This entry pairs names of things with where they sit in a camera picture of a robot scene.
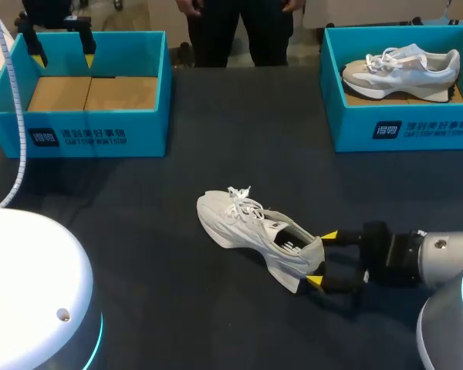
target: black tablecloth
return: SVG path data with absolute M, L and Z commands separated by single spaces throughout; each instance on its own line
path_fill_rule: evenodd
M 0 149 L 0 200 L 17 162 Z M 175 70 L 163 159 L 30 160 L 11 207 L 80 240 L 100 289 L 110 369 L 412 369 L 423 289 L 296 297 L 262 259 L 202 230 L 205 190 L 251 198 L 312 234 L 386 220 L 463 230 L 463 151 L 335 154 L 315 68 Z M 354 251 L 331 252 L 349 269 Z

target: shoe box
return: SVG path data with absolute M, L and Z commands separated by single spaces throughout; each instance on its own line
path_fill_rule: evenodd
M 448 103 L 403 92 L 369 100 L 342 84 L 347 63 L 414 43 L 427 52 L 459 51 L 460 76 Z M 326 29 L 319 83 L 336 152 L 463 149 L 463 25 Z
M 28 54 L 22 35 L 11 55 L 28 157 L 164 156 L 171 64 L 164 32 L 93 32 L 91 68 L 76 32 L 38 33 L 48 64 Z M 19 157 L 8 74 L 0 72 L 0 145 Z

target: shoe tongue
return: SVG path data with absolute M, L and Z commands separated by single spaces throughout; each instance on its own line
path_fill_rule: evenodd
M 273 220 L 263 220 L 263 224 L 265 232 L 268 234 L 272 241 L 276 239 L 276 235 L 278 235 L 278 232 L 290 226 L 286 222 Z

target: white sneaker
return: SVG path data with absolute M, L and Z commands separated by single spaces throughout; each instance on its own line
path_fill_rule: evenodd
M 459 71 L 457 50 L 433 54 L 412 44 L 386 49 L 382 55 L 367 54 L 365 61 L 347 64 L 343 81 L 371 99 L 401 91 L 424 100 L 447 102 L 448 89 L 455 84 Z
M 324 261 L 323 242 L 284 214 L 248 199 L 249 189 L 207 191 L 198 199 L 199 220 L 223 248 L 247 247 L 261 253 L 272 276 L 296 293 L 300 279 Z

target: blue led light ring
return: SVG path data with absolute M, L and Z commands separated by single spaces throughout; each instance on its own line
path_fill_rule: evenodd
M 98 336 L 98 342 L 96 343 L 96 347 L 94 347 L 94 351 L 91 354 L 91 357 L 89 360 L 87 360 L 86 365 L 82 368 L 82 370 L 87 370 L 89 366 L 91 365 L 91 362 L 93 362 L 94 357 L 96 356 L 96 353 L 98 352 L 98 348 L 100 347 L 101 343 L 101 336 L 103 335 L 103 314 L 101 314 L 101 326 L 100 326 L 100 335 Z

